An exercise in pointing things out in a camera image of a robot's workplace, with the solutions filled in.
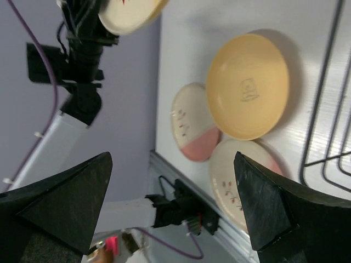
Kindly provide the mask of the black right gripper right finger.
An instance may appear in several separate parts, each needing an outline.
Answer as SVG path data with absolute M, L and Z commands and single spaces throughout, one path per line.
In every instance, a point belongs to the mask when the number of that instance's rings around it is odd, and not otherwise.
M 236 184 L 260 262 L 350 262 L 350 201 L 303 186 L 237 152 Z

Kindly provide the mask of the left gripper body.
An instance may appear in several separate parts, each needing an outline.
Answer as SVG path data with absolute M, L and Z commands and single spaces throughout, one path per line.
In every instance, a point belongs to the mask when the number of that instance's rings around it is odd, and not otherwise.
M 108 32 L 98 14 L 105 1 L 58 1 L 63 14 L 56 37 L 66 29 L 68 46 L 42 45 L 56 83 L 69 92 L 74 87 L 101 88 L 104 79 L 99 64 L 104 47 L 118 44 L 118 36 Z

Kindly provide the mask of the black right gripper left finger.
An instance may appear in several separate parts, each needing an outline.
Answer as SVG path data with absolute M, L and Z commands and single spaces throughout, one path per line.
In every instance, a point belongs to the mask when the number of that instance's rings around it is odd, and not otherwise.
M 1 262 L 81 262 L 90 248 L 112 166 L 111 154 L 104 152 L 1 193 Z

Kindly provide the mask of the beige yellow branch plate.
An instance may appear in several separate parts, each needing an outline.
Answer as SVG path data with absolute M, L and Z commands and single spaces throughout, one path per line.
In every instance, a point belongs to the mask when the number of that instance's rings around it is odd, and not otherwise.
M 102 25 L 113 35 L 127 35 L 157 18 L 168 1 L 102 1 L 98 13 Z

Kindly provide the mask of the beige pink branch plate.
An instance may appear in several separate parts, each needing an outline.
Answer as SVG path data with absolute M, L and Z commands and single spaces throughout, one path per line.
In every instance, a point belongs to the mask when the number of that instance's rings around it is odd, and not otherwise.
M 254 141 L 224 140 L 212 152 L 208 170 L 216 204 L 234 224 L 248 232 L 234 171 L 237 152 L 277 174 L 282 175 L 282 171 L 271 154 Z

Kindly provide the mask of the large pink white plate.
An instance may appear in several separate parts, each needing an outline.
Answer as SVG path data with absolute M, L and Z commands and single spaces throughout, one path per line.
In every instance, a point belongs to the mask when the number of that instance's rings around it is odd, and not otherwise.
M 176 93 L 171 107 L 171 130 L 180 152 L 193 162 L 210 158 L 221 131 L 210 114 L 204 85 L 189 83 Z

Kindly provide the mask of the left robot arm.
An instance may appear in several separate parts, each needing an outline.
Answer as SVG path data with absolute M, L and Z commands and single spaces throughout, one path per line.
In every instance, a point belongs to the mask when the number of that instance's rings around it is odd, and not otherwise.
M 60 47 L 27 44 L 29 79 L 38 84 L 64 87 L 69 97 L 55 103 L 50 120 L 20 165 L 5 179 L 6 193 L 57 173 L 74 144 L 88 130 L 102 107 L 98 93 L 104 79 L 99 68 L 104 47 L 117 45 L 127 35 L 157 18 L 166 1 L 58 1 L 67 30 Z

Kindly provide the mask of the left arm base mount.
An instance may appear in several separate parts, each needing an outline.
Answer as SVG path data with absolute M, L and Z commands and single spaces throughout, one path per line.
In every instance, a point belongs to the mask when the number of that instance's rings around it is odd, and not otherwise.
M 190 229 L 199 235 L 202 229 L 214 235 L 219 225 L 219 215 L 200 196 L 182 181 L 176 179 L 171 183 L 165 176 L 158 177 L 162 193 L 165 194 L 163 182 L 168 183 L 173 189 L 174 198 L 165 200 L 157 207 L 154 228 L 168 225 L 180 225 L 187 221 Z

